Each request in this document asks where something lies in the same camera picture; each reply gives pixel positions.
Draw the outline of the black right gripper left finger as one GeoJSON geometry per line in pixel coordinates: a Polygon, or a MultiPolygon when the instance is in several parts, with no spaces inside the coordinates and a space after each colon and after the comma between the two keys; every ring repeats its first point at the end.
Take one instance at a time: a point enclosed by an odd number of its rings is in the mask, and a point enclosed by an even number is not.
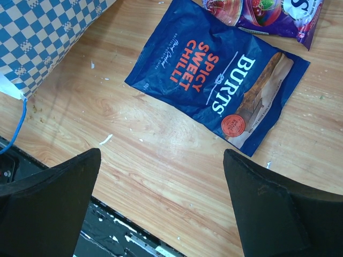
{"type": "Polygon", "coordinates": [[[100,164],[92,148],[1,185],[1,256],[73,256],[100,164]]]}

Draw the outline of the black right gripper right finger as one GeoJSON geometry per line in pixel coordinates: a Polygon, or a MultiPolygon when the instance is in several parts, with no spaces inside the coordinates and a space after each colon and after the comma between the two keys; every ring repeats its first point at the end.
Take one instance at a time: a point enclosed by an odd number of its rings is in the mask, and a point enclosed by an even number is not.
{"type": "Polygon", "coordinates": [[[245,256],[342,256],[342,196],[223,155],[245,256]]]}

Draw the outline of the blue Burts chips bag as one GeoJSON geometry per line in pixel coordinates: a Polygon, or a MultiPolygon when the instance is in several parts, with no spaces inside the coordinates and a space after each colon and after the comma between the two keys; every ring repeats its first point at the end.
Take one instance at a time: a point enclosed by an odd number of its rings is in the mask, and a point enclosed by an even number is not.
{"type": "Polygon", "coordinates": [[[252,156],[308,67],[193,1],[172,1],[125,82],[252,156]]]}

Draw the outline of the blue checkered paper bag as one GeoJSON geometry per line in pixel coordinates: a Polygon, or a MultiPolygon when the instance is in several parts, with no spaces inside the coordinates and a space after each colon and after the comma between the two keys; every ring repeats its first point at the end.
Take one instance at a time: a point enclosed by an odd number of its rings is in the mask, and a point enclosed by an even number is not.
{"type": "Polygon", "coordinates": [[[114,1],[1,1],[1,93],[23,102],[23,112],[4,154],[15,142],[27,100],[85,31],[114,1]]]}

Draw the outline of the purple snack packet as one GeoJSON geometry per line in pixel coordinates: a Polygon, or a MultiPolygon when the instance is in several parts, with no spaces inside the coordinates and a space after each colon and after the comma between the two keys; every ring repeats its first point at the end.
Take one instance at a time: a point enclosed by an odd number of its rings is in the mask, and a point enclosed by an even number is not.
{"type": "Polygon", "coordinates": [[[262,35],[291,37],[311,48],[323,0],[202,1],[203,7],[228,26],[262,35]]]}

